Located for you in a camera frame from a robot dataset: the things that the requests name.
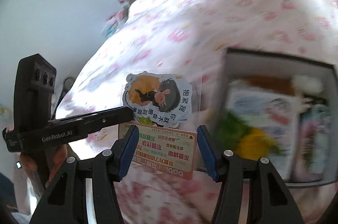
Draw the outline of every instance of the box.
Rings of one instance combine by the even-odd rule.
[[[207,127],[213,133],[219,126],[220,118],[225,114],[225,105],[229,93],[228,83],[230,81],[249,76],[291,79],[294,75],[309,75],[317,77],[323,82],[324,94],[328,99],[328,106],[331,112],[330,144],[328,161],[320,181],[306,183],[287,182],[286,184],[289,188],[304,188],[336,182],[338,179],[338,134],[336,133],[338,130],[338,83],[333,65],[291,55],[244,49],[227,49],[224,53],[224,66],[221,69],[220,83],[216,87],[212,108],[213,112],[218,114],[207,124]]]

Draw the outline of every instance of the cartoon sticker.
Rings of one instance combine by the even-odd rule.
[[[192,85],[175,74],[129,74],[122,101],[137,121],[176,128],[191,116]]]

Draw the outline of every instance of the sticker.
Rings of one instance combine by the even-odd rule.
[[[192,85],[180,75],[129,74],[122,101],[146,125],[176,128],[191,116]]]
[[[139,128],[139,142],[132,160],[186,180],[192,180],[197,134],[177,129],[163,129],[136,122],[119,124],[119,139],[132,124]]]

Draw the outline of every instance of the bed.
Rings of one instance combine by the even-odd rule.
[[[59,105],[56,118],[120,106],[128,73],[180,73],[202,82],[198,123],[210,107],[221,51],[241,47],[338,62],[337,0],[137,0],[122,29],[87,62]],[[81,159],[117,139],[117,127],[71,143]],[[207,223],[220,185],[204,172],[192,181],[132,163],[116,184],[121,211],[132,223]],[[306,223],[315,223],[335,184],[291,190]],[[242,204],[247,208],[248,186]],[[241,210],[240,222],[246,222]]]

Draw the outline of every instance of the plush toy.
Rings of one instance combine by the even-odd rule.
[[[312,105],[309,104],[312,99],[304,98],[304,94],[317,96],[324,90],[323,83],[319,78],[310,77],[308,75],[293,76],[291,84],[295,90],[295,96],[298,98],[297,110],[299,113],[306,112],[312,107]]]
[[[295,75],[292,80],[292,87],[295,92],[301,92],[308,95],[318,95],[323,92],[323,83],[316,77],[308,75]]]

